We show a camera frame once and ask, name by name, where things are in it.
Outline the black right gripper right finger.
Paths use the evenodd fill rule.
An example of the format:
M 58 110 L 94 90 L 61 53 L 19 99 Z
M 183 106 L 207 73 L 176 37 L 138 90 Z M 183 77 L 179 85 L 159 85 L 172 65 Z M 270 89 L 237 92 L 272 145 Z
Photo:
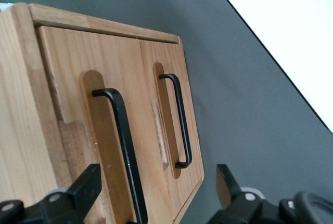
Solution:
M 226 164 L 216 166 L 216 191 L 222 205 L 208 223 L 255 223 L 262 210 L 262 199 L 243 191 Z

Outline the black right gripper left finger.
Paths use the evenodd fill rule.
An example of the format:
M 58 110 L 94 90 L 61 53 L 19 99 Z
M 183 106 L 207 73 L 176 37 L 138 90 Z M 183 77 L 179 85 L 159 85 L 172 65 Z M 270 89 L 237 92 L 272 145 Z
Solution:
M 100 165 L 91 164 L 65 192 L 41 200 L 43 223 L 83 223 L 100 192 Z

